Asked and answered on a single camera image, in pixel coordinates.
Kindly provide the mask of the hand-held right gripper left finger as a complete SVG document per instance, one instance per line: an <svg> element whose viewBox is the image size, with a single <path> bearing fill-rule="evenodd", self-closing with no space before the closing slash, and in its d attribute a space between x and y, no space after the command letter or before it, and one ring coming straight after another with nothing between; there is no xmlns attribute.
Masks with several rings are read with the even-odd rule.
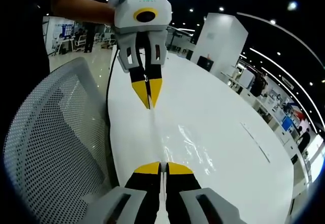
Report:
<svg viewBox="0 0 325 224"><path fill-rule="evenodd" d="M154 223L159 209L161 163L134 170L124 187L117 186L93 202L84 223Z"/></svg>

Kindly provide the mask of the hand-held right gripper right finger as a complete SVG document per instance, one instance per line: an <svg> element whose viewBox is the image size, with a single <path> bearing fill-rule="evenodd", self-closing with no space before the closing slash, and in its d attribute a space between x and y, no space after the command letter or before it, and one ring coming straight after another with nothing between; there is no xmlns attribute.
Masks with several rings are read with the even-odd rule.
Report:
<svg viewBox="0 0 325 224"><path fill-rule="evenodd" d="M202 188L187 166L166 165L166 210L170 223L244 223L236 206Z"/></svg>

